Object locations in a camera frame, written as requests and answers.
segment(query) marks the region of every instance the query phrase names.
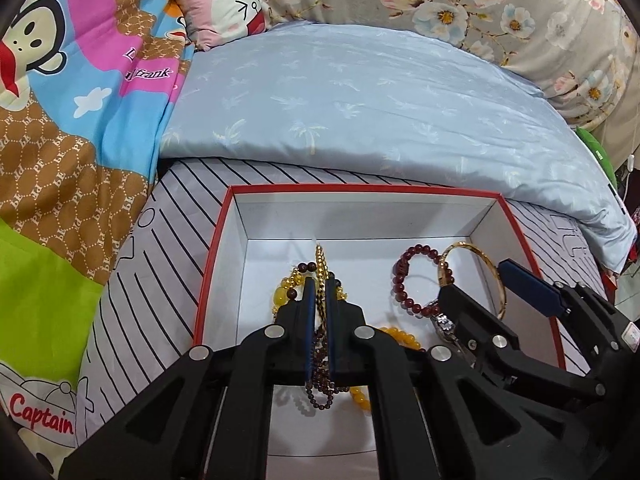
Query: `yellow bead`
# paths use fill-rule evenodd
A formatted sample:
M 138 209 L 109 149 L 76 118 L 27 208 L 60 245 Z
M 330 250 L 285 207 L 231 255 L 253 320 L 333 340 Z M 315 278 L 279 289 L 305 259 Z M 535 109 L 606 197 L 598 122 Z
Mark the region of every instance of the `yellow bead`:
M 273 303 L 276 306 L 283 306 L 284 304 L 289 303 L 289 298 L 287 298 L 287 289 L 279 286 L 276 291 L 273 293 Z

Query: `white cloud print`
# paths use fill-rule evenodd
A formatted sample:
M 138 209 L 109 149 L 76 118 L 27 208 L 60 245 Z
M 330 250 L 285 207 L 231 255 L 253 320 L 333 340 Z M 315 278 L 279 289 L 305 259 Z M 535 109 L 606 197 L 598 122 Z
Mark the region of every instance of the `white cloud print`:
M 74 112 L 74 119 L 82 117 L 87 112 L 95 112 L 102 108 L 102 100 L 108 95 L 111 95 L 111 88 L 97 86 L 88 95 L 74 97 L 74 102 L 78 106 Z

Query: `gold bangle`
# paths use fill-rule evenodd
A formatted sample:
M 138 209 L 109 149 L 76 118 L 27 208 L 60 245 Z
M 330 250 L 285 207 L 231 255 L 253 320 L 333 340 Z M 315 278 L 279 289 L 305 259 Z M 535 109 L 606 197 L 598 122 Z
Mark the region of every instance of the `gold bangle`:
M 497 267 L 489 259 L 489 257 L 486 254 L 484 254 L 480 249 L 478 249 L 475 245 L 470 244 L 468 242 L 456 242 L 454 244 L 451 244 L 449 247 L 447 247 L 444 250 L 444 252 L 440 255 L 440 261 L 438 262 L 438 284 L 440 286 L 447 285 L 447 275 L 445 273 L 446 269 L 445 269 L 444 263 L 447 260 L 447 256 L 449 256 L 449 253 L 453 249 L 457 249 L 457 248 L 466 249 L 477 254 L 478 256 L 480 256 L 480 259 L 484 261 L 484 264 L 487 267 L 489 267 L 489 270 L 494 276 L 495 281 L 498 283 L 498 294 L 500 295 L 500 310 L 498 311 L 497 318 L 502 320 L 502 318 L 504 318 L 504 314 L 507 311 L 507 293 L 504 289 L 504 284 L 500 279 L 500 274 L 498 273 Z

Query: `blue bed sheet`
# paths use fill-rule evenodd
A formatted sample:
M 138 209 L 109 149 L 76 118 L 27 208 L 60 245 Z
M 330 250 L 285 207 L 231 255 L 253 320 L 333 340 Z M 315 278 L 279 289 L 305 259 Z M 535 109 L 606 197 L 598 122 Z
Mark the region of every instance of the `blue bed sheet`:
M 196 54 L 161 156 L 224 156 L 488 189 L 580 222 L 620 270 L 636 230 L 532 83 L 408 31 L 289 23 Z

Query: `green object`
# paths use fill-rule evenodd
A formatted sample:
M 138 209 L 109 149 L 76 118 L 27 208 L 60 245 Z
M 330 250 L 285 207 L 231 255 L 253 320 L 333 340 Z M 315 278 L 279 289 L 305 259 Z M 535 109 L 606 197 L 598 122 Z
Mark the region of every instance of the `green object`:
M 0 219 L 0 360 L 22 377 L 76 387 L 101 293 L 101 285 Z
M 600 167 L 604 170 L 607 178 L 613 186 L 613 189 L 618 189 L 618 180 L 616 179 L 616 172 L 613 171 L 613 165 L 607 156 L 607 152 L 604 151 L 602 145 L 584 128 L 576 128 L 576 135 L 580 137 L 580 140 L 584 142 L 585 146 L 593 153 Z

